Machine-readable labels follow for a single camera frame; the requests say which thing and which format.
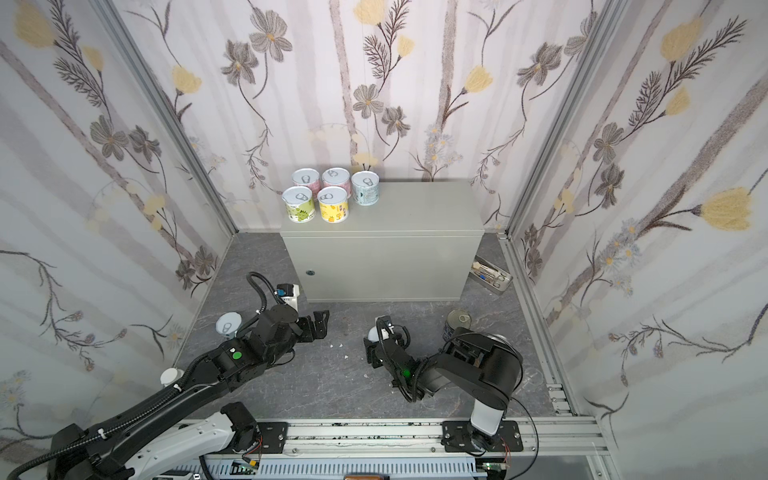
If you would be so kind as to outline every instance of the cabinet door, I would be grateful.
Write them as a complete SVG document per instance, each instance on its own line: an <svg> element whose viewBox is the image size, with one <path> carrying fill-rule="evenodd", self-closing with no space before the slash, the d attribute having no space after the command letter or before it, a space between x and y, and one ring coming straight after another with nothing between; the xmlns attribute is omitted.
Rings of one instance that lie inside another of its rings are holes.
<svg viewBox="0 0 768 480"><path fill-rule="evenodd" d="M458 300L480 239L283 238L303 291L313 302Z"/></svg>

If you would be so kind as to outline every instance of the green floral can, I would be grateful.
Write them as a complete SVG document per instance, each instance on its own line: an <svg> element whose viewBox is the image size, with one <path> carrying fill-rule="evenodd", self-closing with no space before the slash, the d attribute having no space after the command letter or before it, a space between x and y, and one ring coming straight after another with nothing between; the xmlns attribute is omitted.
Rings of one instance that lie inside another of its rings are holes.
<svg viewBox="0 0 768 480"><path fill-rule="evenodd" d="M315 217L315 201L308 187L291 187L283 192L288 218L292 222L304 223Z"/></svg>

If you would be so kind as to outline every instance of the black mounting plate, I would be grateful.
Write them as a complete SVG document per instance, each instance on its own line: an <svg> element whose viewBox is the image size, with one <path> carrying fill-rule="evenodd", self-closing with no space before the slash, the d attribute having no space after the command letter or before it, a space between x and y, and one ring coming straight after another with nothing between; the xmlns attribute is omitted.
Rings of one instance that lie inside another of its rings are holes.
<svg viewBox="0 0 768 480"><path fill-rule="evenodd" d="M442 423L442 441L446 452L471 452L472 440L469 437L467 426L469 422L446 421ZM520 438L520 428L513 420L503 420L498 426L498 431L493 437L494 444L488 452L504 452L504 442L510 452L522 452L523 441Z"/></svg>
<svg viewBox="0 0 768 480"><path fill-rule="evenodd" d="M262 454L283 453L288 433L286 422L259 422L259 431L261 432L261 449L254 453L259 451Z"/></svg>

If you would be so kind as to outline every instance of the pink can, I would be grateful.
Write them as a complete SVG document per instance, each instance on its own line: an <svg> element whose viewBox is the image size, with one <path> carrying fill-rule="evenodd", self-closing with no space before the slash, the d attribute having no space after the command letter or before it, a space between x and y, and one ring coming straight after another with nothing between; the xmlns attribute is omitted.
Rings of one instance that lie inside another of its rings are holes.
<svg viewBox="0 0 768 480"><path fill-rule="evenodd" d="M307 187L312 191L312 197L317 198L320 191L320 174L314 168L302 168L291 175L293 184L298 187Z"/></svg>
<svg viewBox="0 0 768 480"><path fill-rule="evenodd" d="M352 196L352 182L349 172L345 168L329 168L323 172L323 185L325 187L341 187L346 190L346 197Z"/></svg>

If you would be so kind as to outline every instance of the aluminum frame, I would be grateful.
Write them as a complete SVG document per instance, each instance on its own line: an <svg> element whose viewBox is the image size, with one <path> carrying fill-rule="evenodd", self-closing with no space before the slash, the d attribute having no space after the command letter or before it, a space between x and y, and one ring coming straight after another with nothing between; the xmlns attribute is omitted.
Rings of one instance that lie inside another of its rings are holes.
<svg viewBox="0 0 768 480"><path fill-rule="evenodd" d="M515 231L515 227L522 222L526 210L530 207L541 178L544 176L547 166L551 163L557 151L568 123L576 114L576 110L584 98L584 94L587 92L587 86L597 72L603 53L605 53L629 2L630 0L606 0L603 11L598 16L598 20L594 25L593 34L590 35L584 47L584 57L577 66L576 73L568 85L568 90L565 93L557 116L555 116L544 144L538 153L536 163L524 187L523 194L520 196L515 209L512 211L512 215L509 217L505 230L507 235Z"/></svg>
<svg viewBox="0 0 768 480"><path fill-rule="evenodd" d="M163 89L157 83L151 68L141 56L133 37L131 37L125 23L123 23L117 7L112 0L90 0L91 7L101 21L101 25L112 40L114 46L120 52L120 56L126 63L128 70L133 74L139 88L144 93L154 113L158 116L181 156L187 160L190 172L206 199L216 212L224 229L230 234L237 233L237 225L234 223L227 207L221 201L213 181L205 171L205 166L195 153L192 145L184 133L176 114L170 109L165 100Z"/></svg>

